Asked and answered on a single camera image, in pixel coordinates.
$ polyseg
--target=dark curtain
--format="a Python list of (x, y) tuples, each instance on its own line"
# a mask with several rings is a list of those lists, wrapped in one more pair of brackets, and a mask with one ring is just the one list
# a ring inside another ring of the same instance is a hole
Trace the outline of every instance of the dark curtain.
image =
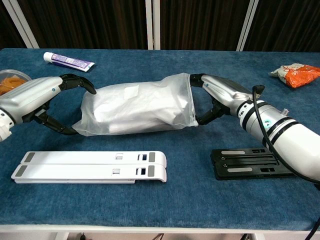
[(40, 48), (147, 49), (145, 0), (18, 0)]
[(320, 0), (260, 0), (243, 50), (320, 52)]
[(161, 49), (236, 50), (250, 0), (161, 0)]
[(0, 1), (0, 49), (25, 47), (26, 45), (16, 29), (5, 5)]

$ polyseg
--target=toothpaste tube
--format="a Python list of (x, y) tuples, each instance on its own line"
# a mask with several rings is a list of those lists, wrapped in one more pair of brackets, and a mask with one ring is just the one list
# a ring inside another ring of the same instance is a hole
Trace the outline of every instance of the toothpaste tube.
[(62, 56), (52, 52), (45, 52), (43, 59), (47, 63), (51, 63), (58, 66), (64, 66), (68, 68), (78, 69), (87, 72), (95, 63), (90, 61), (83, 61), (67, 56)]

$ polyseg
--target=robotic arm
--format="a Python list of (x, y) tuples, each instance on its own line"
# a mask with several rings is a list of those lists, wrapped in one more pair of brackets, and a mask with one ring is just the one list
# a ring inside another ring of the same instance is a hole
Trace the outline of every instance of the robotic arm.
[(63, 90), (76, 87), (96, 94), (94, 85), (86, 78), (64, 74), (33, 79), (0, 96), (0, 142), (11, 135), (10, 128), (14, 125), (32, 120), (64, 135), (77, 134), (73, 128), (63, 126), (46, 112), (52, 98)]
[(190, 84), (204, 88), (214, 104), (213, 109), (196, 118), (200, 125), (224, 114), (238, 117), (242, 128), (273, 152), (289, 170), (310, 182), (320, 183), (320, 136), (288, 117), (287, 109), (279, 111), (262, 100), (254, 103), (264, 86), (256, 86), (253, 95), (236, 82), (207, 74), (190, 75)]

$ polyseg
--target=blue tablecloth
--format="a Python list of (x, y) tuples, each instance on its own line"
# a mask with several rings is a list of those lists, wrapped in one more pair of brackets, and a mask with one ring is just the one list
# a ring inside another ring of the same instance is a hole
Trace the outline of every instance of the blue tablecloth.
[[(47, 49), (3, 49), (0, 69), (31, 78), (73, 73), (107, 85), (159, 81), (178, 73), (230, 78), (251, 89), (263, 84), (261, 99), (320, 134), (320, 80), (291, 89), (268, 72), (281, 65), (320, 66), (320, 53), (88, 50), (50, 52), (95, 62), (89, 72), (45, 63)], [(203, 89), (193, 90), (197, 112), (210, 107)], [(64, 91), (48, 111), (69, 126), (81, 118), (84, 89)], [(119, 136), (64, 136), (37, 124), (17, 125), (0, 143), (0, 224), (57, 224), (185, 228), (309, 230), (320, 215), (320, 191), (294, 178), (215, 179), (212, 149), (262, 146), (232, 116), (199, 127)], [(167, 183), (16, 184), (11, 174), (27, 151), (162, 151)]]

